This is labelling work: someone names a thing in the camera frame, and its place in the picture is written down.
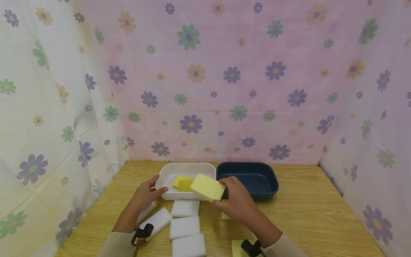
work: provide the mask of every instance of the black clip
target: black clip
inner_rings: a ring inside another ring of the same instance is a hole
[[[264,256],[264,254],[263,254],[263,252],[261,251],[261,243],[260,243],[260,241],[256,241],[255,243],[254,243],[254,245],[252,245],[251,243],[250,243],[250,241],[248,241],[247,239],[246,240],[244,240],[242,243],[241,243],[241,248],[247,253],[247,255],[248,256],[250,256],[250,257],[256,257],[256,256],[258,256],[258,255],[263,255]]]
[[[151,232],[153,231],[154,226],[150,223],[146,224],[144,229],[137,228],[136,233],[134,234],[133,239],[131,240],[131,244],[133,246],[137,246],[137,240],[139,238],[147,238],[151,236]]]

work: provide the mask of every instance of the white container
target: white container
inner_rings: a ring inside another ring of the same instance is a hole
[[[191,192],[177,192],[177,188],[173,188],[173,182],[178,175],[183,175],[188,178],[196,178],[198,174],[203,174],[207,177],[215,179],[216,170],[210,163],[169,163],[160,171],[155,188],[168,187],[169,190],[161,197],[165,200],[201,200],[201,196]]]

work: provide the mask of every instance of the person's left hand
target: person's left hand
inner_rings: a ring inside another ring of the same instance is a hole
[[[168,187],[163,187],[156,190],[154,187],[159,174],[151,179],[143,182],[135,191],[130,203],[133,204],[139,211],[142,211],[150,206],[150,204],[160,195],[168,191]]]

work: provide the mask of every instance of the dark blue container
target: dark blue container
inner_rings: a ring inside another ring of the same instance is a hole
[[[262,162],[223,162],[217,166],[216,179],[236,176],[250,192],[254,201],[271,200],[279,185],[274,171]]]

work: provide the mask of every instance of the wood grain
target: wood grain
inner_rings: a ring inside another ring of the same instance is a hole
[[[135,189],[169,162],[128,162],[55,257],[96,256]],[[259,208],[312,257],[384,256],[323,171],[316,166],[271,165],[279,181],[272,201]],[[157,200],[171,211],[173,201]],[[255,236],[236,221],[221,221],[211,203],[200,204],[200,226],[209,257],[231,256],[231,240]],[[139,257],[171,256],[169,226],[139,247]]]

